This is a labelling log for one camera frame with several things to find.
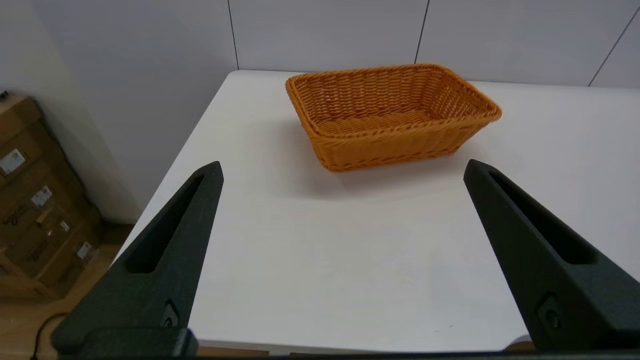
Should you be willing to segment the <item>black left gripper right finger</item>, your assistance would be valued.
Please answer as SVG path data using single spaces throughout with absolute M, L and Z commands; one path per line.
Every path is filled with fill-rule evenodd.
M 639 282 L 493 166 L 464 184 L 540 351 L 637 351 Z

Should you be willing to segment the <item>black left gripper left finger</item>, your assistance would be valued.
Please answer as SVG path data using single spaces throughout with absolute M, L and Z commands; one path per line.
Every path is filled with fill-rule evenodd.
M 224 176 L 197 169 L 52 332 L 58 354 L 195 354 L 189 329 Z

